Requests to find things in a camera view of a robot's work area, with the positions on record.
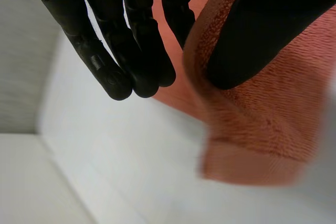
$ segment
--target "black fingertip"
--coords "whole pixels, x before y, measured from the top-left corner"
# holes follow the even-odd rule
[[[103,85],[107,94],[116,101],[122,101],[132,94],[132,83],[122,73],[114,71],[106,76],[106,84]]]
[[[152,97],[159,90],[159,85],[152,79],[137,76],[133,78],[133,80],[133,89],[135,93],[141,98]]]
[[[159,86],[160,87],[169,87],[171,86],[176,79],[176,72],[173,65],[165,66],[165,69],[159,73]]]

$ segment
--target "robotic hand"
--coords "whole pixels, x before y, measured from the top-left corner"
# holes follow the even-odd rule
[[[114,100],[129,97],[132,90],[143,98],[170,86],[175,70],[164,48],[153,0],[87,0],[116,61],[98,39],[84,0],[42,0],[62,27],[76,52]],[[166,21],[181,47],[195,22],[190,0],[162,0]]]

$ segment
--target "black glove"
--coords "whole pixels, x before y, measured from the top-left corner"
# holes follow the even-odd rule
[[[190,0],[162,0],[166,20],[183,47],[195,17]],[[88,0],[116,61],[99,41],[84,0],[42,0],[60,24],[76,52],[115,100],[132,90],[143,98],[170,86],[175,70],[153,18],[153,0],[124,0],[131,29],[124,19],[122,0]]]

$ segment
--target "white wall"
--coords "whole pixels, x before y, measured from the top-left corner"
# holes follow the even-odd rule
[[[34,135],[0,134],[0,223],[94,223]]]
[[[95,219],[127,224],[335,223],[336,78],[320,157],[293,188],[198,178],[205,129],[153,99],[108,98],[63,36],[40,132]]]

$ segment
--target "terry cloth towel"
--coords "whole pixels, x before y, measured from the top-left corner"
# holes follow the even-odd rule
[[[318,147],[336,59],[336,8],[313,22],[258,75],[221,91],[206,80],[204,70],[233,1],[208,0],[187,39],[183,61],[192,90],[184,89],[188,83],[177,67],[181,77],[157,98],[207,124],[205,178],[291,184]],[[171,54],[174,62],[180,56]]]

